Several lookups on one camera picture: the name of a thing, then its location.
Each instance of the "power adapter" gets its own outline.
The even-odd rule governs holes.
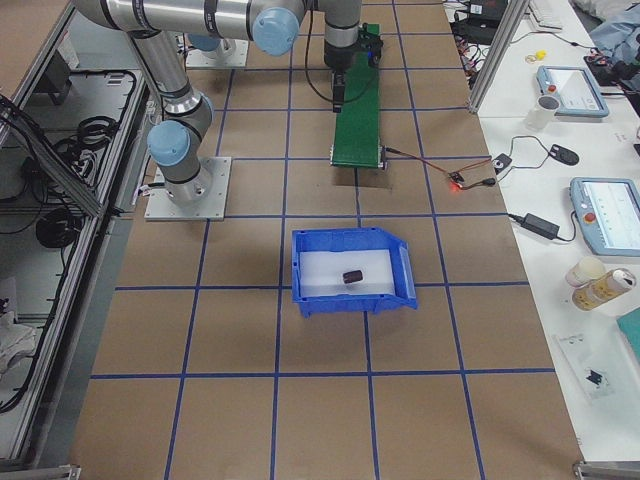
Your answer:
[[[509,214],[509,217],[515,220],[515,222],[522,228],[525,228],[530,232],[537,233],[541,237],[548,238],[549,240],[555,240],[558,238],[558,231],[560,231],[560,227],[555,223],[547,222],[544,218],[536,217],[530,213],[527,213],[524,218],[519,215],[512,214]]]

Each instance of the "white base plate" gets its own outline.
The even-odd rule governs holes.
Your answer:
[[[164,188],[152,190],[147,211],[144,214],[145,219],[150,221],[224,220],[231,174],[231,157],[203,158],[200,161],[213,176],[209,194],[197,202],[178,205],[169,198]],[[164,176],[159,168],[153,181],[164,182]]]
[[[219,58],[209,58],[202,54],[200,50],[192,50],[187,55],[187,69],[205,70],[214,68],[244,68],[247,66],[247,54],[249,52],[249,42],[246,40],[235,40],[235,50],[231,55]]]

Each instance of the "blue cloth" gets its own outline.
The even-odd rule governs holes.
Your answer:
[[[640,47],[636,39],[640,35],[640,5],[615,15],[594,28],[590,35],[595,46],[611,58],[613,64],[619,61],[635,62]],[[624,83],[634,90],[640,90],[640,75]]]

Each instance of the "blue joint cap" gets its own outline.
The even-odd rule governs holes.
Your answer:
[[[267,8],[253,22],[253,40],[260,50],[274,57],[284,55],[293,48],[300,24],[291,10],[282,7]]]
[[[174,120],[166,120],[151,129],[147,145],[161,167],[173,167],[186,157],[191,147],[187,129]]]
[[[209,37],[207,35],[193,35],[190,33],[188,36],[191,45],[203,52],[213,52],[220,46],[220,42],[222,42],[221,38]]]

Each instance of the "green conveyor belt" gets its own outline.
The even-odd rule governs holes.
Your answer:
[[[378,34],[379,25],[369,24]],[[345,103],[336,118],[331,164],[338,167],[381,168],[379,71],[368,65],[366,53],[358,53],[347,72],[345,100],[366,92],[358,100]]]

